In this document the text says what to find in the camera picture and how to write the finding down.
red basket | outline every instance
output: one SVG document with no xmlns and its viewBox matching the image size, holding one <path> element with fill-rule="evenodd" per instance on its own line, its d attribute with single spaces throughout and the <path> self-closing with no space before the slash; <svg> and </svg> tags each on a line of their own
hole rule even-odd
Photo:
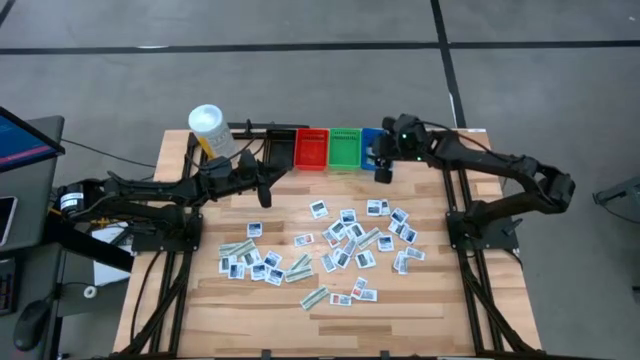
<svg viewBox="0 0 640 360">
<path fill-rule="evenodd" d="M 300 170 L 322 171 L 327 167 L 328 129 L 298 129 L 294 165 Z"/>
</svg>

label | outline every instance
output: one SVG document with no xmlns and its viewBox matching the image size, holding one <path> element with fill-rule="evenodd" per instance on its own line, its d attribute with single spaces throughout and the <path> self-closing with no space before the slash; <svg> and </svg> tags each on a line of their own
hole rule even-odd
<svg viewBox="0 0 640 360">
<path fill-rule="evenodd" d="M 78 205 L 78 200 L 75 200 L 75 199 L 67 200 L 67 201 L 65 201 L 65 202 L 60 204 L 60 210 L 62 210 L 64 208 L 67 208 L 69 206 L 76 206 L 76 205 Z"/>
<path fill-rule="evenodd" d="M 83 193 L 68 193 L 63 195 L 60 198 L 60 203 L 66 202 L 67 200 L 75 200 L 75 199 L 84 199 Z"/>
</svg>

computer monitor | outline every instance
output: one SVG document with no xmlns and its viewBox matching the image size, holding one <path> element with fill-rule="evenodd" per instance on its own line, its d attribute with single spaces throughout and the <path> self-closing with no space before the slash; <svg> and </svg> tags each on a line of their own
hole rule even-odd
<svg viewBox="0 0 640 360">
<path fill-rule="evenodd" d="M 62 154 L 60 144 L 0 107 L 0 173 Z"/>
</svg>

wooden tabletop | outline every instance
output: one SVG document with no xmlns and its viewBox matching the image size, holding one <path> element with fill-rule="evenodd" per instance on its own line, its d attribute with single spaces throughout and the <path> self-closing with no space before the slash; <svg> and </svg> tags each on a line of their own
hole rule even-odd
<svg viewBox="0 0 640 360">
<path fill-rule="evenodd" d="M 180 179 L 189 132 L 165 133 L 156 181 Z M 483 131 L 467 135 L 489 145 Z M 257 150 L 259 141 L 251 148 Z M 474 199 L 502 196 L 494 176 L 468 172 Z M 458 190 L 457 176 L 454 186 Z M 273 207 L 263 209 L 252 193 L 231 196 L 202 208 L 204 234 L 194 254 L 180 338 L 179 357 L 256 357 L 262 349 L 274 356 L 376 356 L 389 350 L 394 356 L 470 355 L 473 345 L 456 254 L 449 247 L 444 213 L 447 210 L 442 172 L 421 163 L 396 163 L 389 185 L 375 183 L 371 171 L 291 171 L 272 188 Z M 409 275 L 392 273 L 396 252 L 380 253 L 371 245 L 377 266 L 327 274 L 320 257 L 330 252 L 321 232 L 338 219 L 340 209 L 354 208 L 365 231 L 378 227 L 388 232 L 388 217 L 366 216 L 368 199 L 389 199 L 391 208 L 409 213 L 409 224 L 418 231 L 416 248 L 426 252 L 424 262 L 411 260 Z M 329 216 L 313 220 L 309 204 L 324 200 Z M 458 204 L 463 201 L 458 194 Z M 265 282 L 228 280 L 218 274 L 220 244 L 245 240 L 246 225 L 264 223 L 264 235 L 256 245 L 264 257 L 269 250 L 283 256 L 287 269 L 301 254 L 313 257 L 315 275 L 276 287 Z M 315 243 L 294 247 L 293 238 L 313 233 Z M 406 244 L 393 236 L 395 249 Z M 485 251 L 496 305 L 512 327 L 533 347 L 539 339 L 520 266 L 503 251 Z M 114 351 L 129 344 L 131 318 L 140 285 L 153 254 L 136 257 L 120 319 Z M 164 254 L 151 271 L 136 321 L 139 331 L 156 307 Z M 351 307 L 329 305 L 326 298 L 310 311 L 302 300 L 320 285 L 333 293 L 350 294 L 358 276 L 367 288 L 378 290 L 378 302 L 353 301 Z M 478 303 L 485 347 L 491 348 L 486 315 Z M 161 350 L 168 347 L 172 309 L 165 319 Z"/>
</svg>

small card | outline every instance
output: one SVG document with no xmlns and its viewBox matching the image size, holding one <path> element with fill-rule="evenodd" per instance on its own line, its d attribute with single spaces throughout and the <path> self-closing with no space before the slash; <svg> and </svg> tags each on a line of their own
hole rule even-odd
<svg viewBox="0 0 640 360">
<path fill-rule="evenodd" d="M 293 244 L 298 246 L 306 246 L 313 242 L 313 234 L 304 234 L 293 238 Z"/>
<path fill-rule="evenodd" d="M 407 221 L 408 217 L 409 217 L 409 214 L 407 214 L 406 212 L 404 212 L 400 208 L 396 208 L 391 213 L 391 219 L 393 219 L 393 221 L 395 221 L 397 223 L 400 223 L 400 224 L 404 224 L 404 222 Z"/>
<path fill-rule="evenodd" d="M 260 256 L 260 250 L 255 249 L 255 250 L 252 250 L 250 253 L 244 254 L 244 256 L 242 256 L 242 261 L 244 261 L 244 264 L 247 267 L 251 267 L 255 264 L 261 263 L 262 257 Z"/>
<path fill-rule="evenodd" d="M 355 223 L 347 227 L 347 237 L 349 240 L 357 240 L 360 236 L 364 235 L 364 229 L 358 223 Z"/>
<path fill-rule="evenodd" d="M 360 296 L 362 296 L 362 290 L 364 290 L 365 286 L 367 286 L 367 279 L 358 277 L 358 280 L 356 280 L 356 283 L 353 285 L 353 289 L 351 290 L 351 297 L 360 299 Z"/>
<path fill-rule="evenodd" d="M 333 258 L 331 257 L 331 255 L 322 255 L 320 261 L 322 261 L 322 266 L 324 266 L 324 269 L 327 271 L 327 273 L 330 273 L 336 269 L 336 265 L 333 263 Z"/>
<path fill-rule="evenodd" d="M 309 205 L 309 208 L 311 209 L 311 215 L 313 215 L 314 219 L 329 215 L 329 210 L 322 200 L 312 203 Z"/>
<path fill-rule="evenodd" d="M 378 238 L 378 251 L 380 252 L 393 251 L 393 237 L 391 235 L 384 235 Z"/>
<path fill-rule="evenodd" d="M 380 215 L 382 215 L 382 201 L 367 200 L 367 216 L 380 216 Z"/>
<path fill-rule="evenodd" d="M 280 265 L 280 261 L 282 261 L 282 256 L 274 253 L 273 251 L 269 251 L 267 257 L 264 258 L 264 264 L 273 269 Z"/>
<path fill-rule="evenodd" d="M 269 269 L 267 271 L 267 277 L 264 281 L 275 286 L 280 286 L 280 284 L 282 284 L 283 277 L 284 277 L 284 271 L 279 269 Z"/>
<path fill-rule="evenodd" d="M 414 259 L 420 260 L 420 261 L 423 261 L 425 256 L 426 256 L 426 254 L 424 252 L 422 252 L 422 251 L 420 251 L 418 249 L 414 249 L 412 247 L 407 247 L 404 250 L 404 253 L 410 258 L 414 258 Z"/>
<path fill-rule="evenodd" d="M 231 267 L 231 264 L 234 264 L 237 261 L 238 261 L 238 257 L 235 255 L 224 256 L 220 258 L 220 262 L 218 263 L 218 272 L 220 274 L 228 274 L 229 267 Z"/>
<path fill-rule="evenodd" d="M 347 230 L 347 227 L 344 226 L 344 224 L 340 220 L 336 220 L 336 222 L 334 222 L 333 224 L 331 224 L 331 226 L 329 226 L 329 231 L 331 231 L 331 234 L 333 235 L 333 237 L 338 239 L 338 241 L 342 241 L 342 239 L 344 239 L 344 236 L 346 235 L 346 230 Z"/>
<path fill-rule="evenodd" d="M 360 295 L 360 300 L 363 301 L 378 301 L 378 290 L 364 289 L 362 290 L 362 295 Z"/>
<path fill-rule="evenodd" d="M 373 257 L 371 250 L 366 250 L 356 254 L 356 263 L 358 268 L 366 269 L 376 266 L 376 259 Z"/>
<path fill-rule="evenodd" d="M 409 273 L 409 257 L 404 251 L 398 251 L 396 260 L 393 262 L 393 268 L 396 269 L 400 275 L 407 275 Z"/>
<path fill-rule="evenodd" d="M 405 224 L 400 224 L 398 222 L 391 221 L 391 224 L 389 225 L 389 231 L 400 236 L 405 226 L 406 226 Z"/>
<path fill-rule="evenodd" d="M 402 258 L 404 258 L 404 251 L 400 250 L 398 251 L 398 253 L 396 254 L 396 259 L 393 261 L 393 268 L 398 270 L 400 269 L 400 260 L 402 260 Z"/>
<path fill-rule="evenodd" d="M 333 237 L 333 234 L 331 233 L 331 230 L 323 231 L 322 232 L 322 236 L 324 236 L 324 238 L 327 239 L 327 242 L 329 242 L 329 246 L 332 249 L 335 249 L 336 247 L 340 246 L 340 240 L 338 240 L 335 237 Z"/>
<path fill-rule="evenodd" d="M 356 249 L 356 245 L 358 244 L 358 242 L 356 241 L 356 239 L 352 239 L 349 240 L 349 242 L 347 242 L 347 245 L 344 246 L 344 249 L 342 249 L 342 251 L 351 256 L 353 255 L 353 251 Z"/>
<path fill-rule="evenodd" d="M 247 224 L 247 237 L 256 238 L 262 236 L 262 223 L 254 222 Z"/>
<path fill-rule="evenodd" d="M 351 296 L 342 294 L 329 295 L 330 305 L 351 306 Z"/>
<path fill-rule="evenodd" d="M 384 216 L 384 215 L 390 215 L 390 214 L 391 214 L 391 208 L 389 207 L 389 200 L 387 199 L 380 200 L 380 215 Z"/>
<path fill-rule="evenodd" d="M 340 249 L 337 250 L 338 254 L 334 258 L 334 262 L 341 268 L 346 269 L 347 265 L 349 265 L 349 261 L 351 261 L 351 256 Z"/>
<path fill-rule="evenodd" d="M 356 210 L 345 209 L 340 210 L 340 221 L 345 225 L 350 225 L 356 222 Z"/>
<path fill-rule="evenodd" d="M 251 267 L 251 280 L 260 281 L 267 277 L 267 270 L 269 268 L 265 264 L 257 264 Z"/>
<path fill-rule="evenodd" d="M 416 242 L 416 238 L 418 238 L 418 233 L 410 228 L 408 224 L 405 224 L 405 227 L 400 233 L 400 239 L 408 242 L 409 244 L 413 244 L 414 242 Z"/>
<path fill-rule="evenodd" d="M 244 264 L 235 263 L 229 265 L 229 279 L 244 279 Z"/>
</svg>

